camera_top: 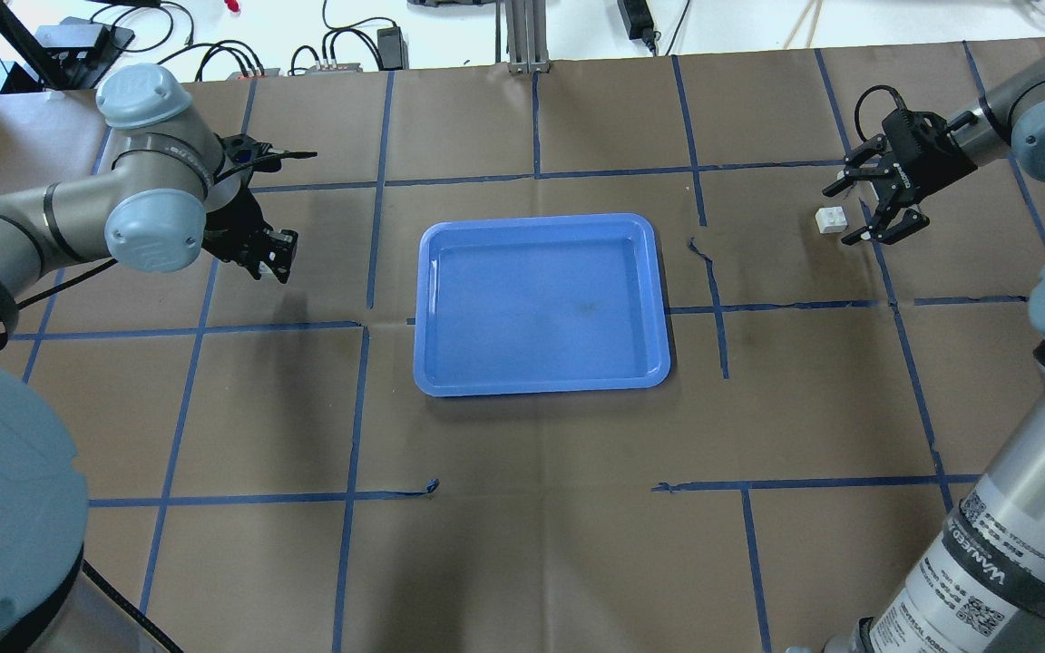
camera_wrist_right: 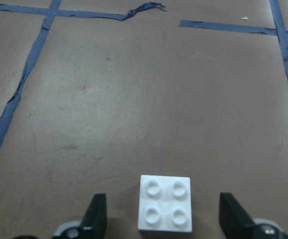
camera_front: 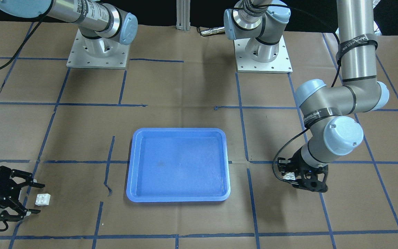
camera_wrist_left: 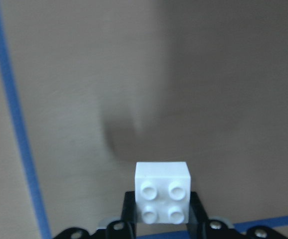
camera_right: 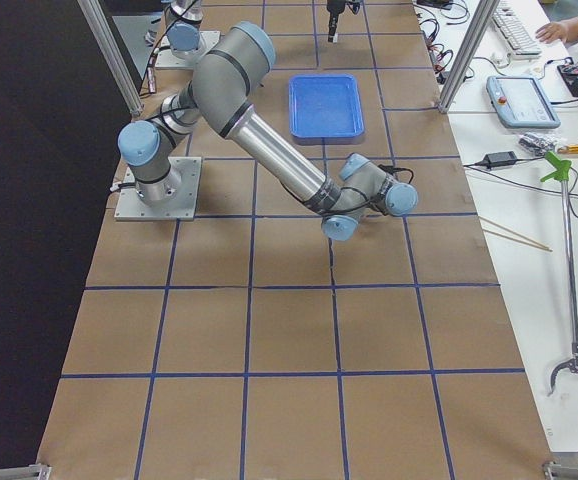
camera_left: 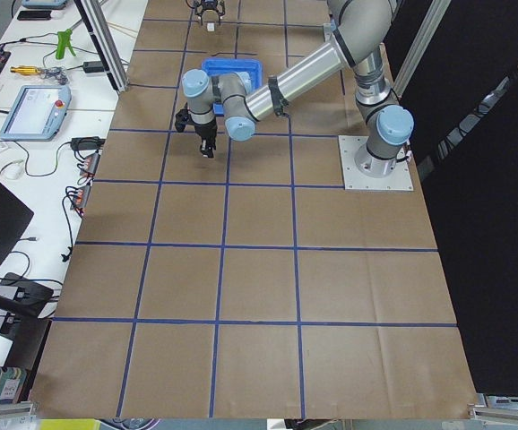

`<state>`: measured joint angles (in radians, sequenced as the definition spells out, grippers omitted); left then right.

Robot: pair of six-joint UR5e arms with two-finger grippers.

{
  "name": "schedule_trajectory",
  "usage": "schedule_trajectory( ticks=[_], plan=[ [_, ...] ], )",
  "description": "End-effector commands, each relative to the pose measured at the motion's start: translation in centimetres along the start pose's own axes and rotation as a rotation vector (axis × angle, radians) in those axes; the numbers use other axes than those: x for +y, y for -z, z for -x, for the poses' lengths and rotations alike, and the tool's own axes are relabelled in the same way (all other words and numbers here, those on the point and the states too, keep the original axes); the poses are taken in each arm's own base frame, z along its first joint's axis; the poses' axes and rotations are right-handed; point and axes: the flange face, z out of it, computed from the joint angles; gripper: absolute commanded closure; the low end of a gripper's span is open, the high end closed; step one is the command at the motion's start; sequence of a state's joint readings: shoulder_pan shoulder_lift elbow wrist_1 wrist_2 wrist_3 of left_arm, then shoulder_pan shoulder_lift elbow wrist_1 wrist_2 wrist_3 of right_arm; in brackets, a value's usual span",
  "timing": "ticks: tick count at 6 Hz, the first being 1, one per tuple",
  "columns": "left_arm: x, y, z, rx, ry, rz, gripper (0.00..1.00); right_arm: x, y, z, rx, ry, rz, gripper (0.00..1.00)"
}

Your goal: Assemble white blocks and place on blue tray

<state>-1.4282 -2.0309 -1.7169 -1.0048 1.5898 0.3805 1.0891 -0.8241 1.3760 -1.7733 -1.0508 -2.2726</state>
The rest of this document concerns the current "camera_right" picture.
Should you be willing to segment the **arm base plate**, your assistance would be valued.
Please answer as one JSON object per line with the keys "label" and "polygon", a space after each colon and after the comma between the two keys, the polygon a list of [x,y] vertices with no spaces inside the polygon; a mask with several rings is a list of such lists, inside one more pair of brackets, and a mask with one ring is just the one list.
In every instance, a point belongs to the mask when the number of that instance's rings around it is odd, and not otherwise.
{"label": "arm base plate", "polygon": [[159,47],[155,66],[161,70],[193,70],[207,52],[207,43],[200,31],[174,34],[174,43],[166,35]]}
{"label": "arm base plate", "polygon": [[117,221],[193,221],[201,179],[202,157],[169,156],[170,170],[159,182],[138,182],[129,167],[119,190]]}

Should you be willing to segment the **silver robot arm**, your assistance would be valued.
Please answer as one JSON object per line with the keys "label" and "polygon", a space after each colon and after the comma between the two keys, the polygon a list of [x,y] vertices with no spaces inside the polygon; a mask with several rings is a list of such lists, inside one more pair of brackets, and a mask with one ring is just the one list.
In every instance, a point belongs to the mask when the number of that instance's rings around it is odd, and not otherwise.
{"label": "silver robot arm", "polygon": [[[360,1],[327,1],[329,14],[327,41],[337,41],[339,16],[349,9],[357,14]],[[219,41],[220,34],[212,33],[207,40],[200,29],[203,20],[201,1],[170,1],[164,12],[163,38],[168,41],[169,51],[189,68],[200,60]]]}
{"label": "silver robot arm", "polygon": [[357,153],[347,158],[340,172],[343,182],[337,184],[256,113],[248,96],[274,63],[269,36],[241,21],[199,60],[184,89],[165,98],[151,117],[123,127],[119,151],[142,202],[156,205],[177,195],[182,177],[169,155],[203,118],[321,216],[322,231],[332,240],[348,240],[368,209],[394,217],[411,212],[418,204],[412,185]]}

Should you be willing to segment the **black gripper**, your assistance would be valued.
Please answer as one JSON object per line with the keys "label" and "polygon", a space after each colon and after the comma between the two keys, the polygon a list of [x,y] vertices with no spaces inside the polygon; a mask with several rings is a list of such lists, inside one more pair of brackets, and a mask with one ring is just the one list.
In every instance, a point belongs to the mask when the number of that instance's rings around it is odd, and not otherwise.
{"label": "black gripper", "polygon": [[344,12],[345,8],[345,0],[327,0],[326,2],[326,9],[330,13],[327,34],[327,41],[329,43],[337,42],[338,19],[339,15]]}

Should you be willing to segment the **person's hand at desk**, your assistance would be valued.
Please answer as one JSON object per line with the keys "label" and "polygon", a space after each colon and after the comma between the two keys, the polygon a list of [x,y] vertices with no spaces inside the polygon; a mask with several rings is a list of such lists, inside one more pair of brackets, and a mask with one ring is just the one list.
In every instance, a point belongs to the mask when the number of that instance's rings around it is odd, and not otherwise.
{"label": "person's hand at desk", "polygon": [[545,44],[556,41],[566,41],[569,27],[565,22],[550,22],[541,26],[536,32],[536,39]]}

